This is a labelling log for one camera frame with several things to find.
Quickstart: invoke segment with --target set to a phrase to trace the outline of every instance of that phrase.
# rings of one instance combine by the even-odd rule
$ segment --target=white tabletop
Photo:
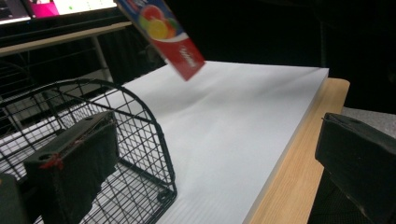
[[[159,223],[242,223],[328,69],[206,62],[185,82],[169,65],[125,87],[163,127],[178,196]]]

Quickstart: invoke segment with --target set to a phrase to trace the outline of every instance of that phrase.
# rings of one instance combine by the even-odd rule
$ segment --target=black wire basket
[[[119,159],[81,223],[154,223],[177,196],[160,124],[132,92],[97,79],[65,80],[0,101],[0,172],[26,178],[23,161],[77,122],[116,120]],[[41,223],[38,217],[35,223]]]

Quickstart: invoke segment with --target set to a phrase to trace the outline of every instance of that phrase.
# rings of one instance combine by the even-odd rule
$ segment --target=wooden edge
[[[104,26],[104,27],[98,27],[98,28],[93,28],[89,30],[84,30],[84,31],[79,31],[75,32],[72,34],[67,34],[67,35],[58,35],[55,37],[50,37],[46,39],[40,39],[36,41],[31,41],[19,45],[13,45],[5,48],[0,49],[0,57],[4,57],[10,54],[15,54],[15,53],[20,53],[24,52],[27,50],[33,50],[33,49],[41,49],[44,47],[48,47],[51,45],[56,45],[56,44],[62,44],[65,42],[70,42],[90,36],[95,36],[95,35],[102,35],[105,33],[109,32],[114,32],[118,31],[121,29],[124,29],[126,26],[131,25],[132,23],[130,21],[125,21],[125,22],[119,22],[115,23],[112,25]]]
[[[307,223],[323,172],[315,160],[322,118],[341,112],[348,88],[343,79],[324,81],[250,223]]]

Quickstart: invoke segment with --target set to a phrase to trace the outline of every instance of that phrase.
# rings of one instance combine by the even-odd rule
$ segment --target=screen
[[[0,0],[0,24],[28,20],[30,17],[20,0]]]
[[[116,7],[113,0],[28,0],[35,18]]]

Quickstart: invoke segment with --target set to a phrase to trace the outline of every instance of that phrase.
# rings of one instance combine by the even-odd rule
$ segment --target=juice carton
[[[204,57],[163,0],[116,0],[116,3],[185,80],[204,66]]]

